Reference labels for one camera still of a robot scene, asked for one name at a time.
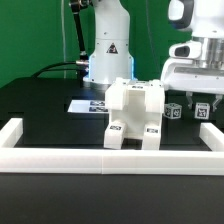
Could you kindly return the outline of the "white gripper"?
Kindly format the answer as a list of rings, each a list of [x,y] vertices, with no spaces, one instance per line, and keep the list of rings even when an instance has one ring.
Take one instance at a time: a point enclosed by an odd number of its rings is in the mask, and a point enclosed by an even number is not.
[[[215,112],[224,95],[224,70],[199,68],[193,60],[169,58],[162,69],[161,81],[166,90],[186,92],[188,108],[193,107],[193,93],[214,94]]]

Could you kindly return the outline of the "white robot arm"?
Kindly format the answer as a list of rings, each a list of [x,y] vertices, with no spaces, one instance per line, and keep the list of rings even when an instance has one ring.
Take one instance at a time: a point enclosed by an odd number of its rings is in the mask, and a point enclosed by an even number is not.
[[[129,54],[130,16],[120,0],[92,0],[96,19],[95,50],[89,59],[86,84],[108,86],[116,77],[133,76]],[[161,81],[167,90],[214,94],[224,98],[224,0],[171,0],[172,27],[192,39],[169,48]]]

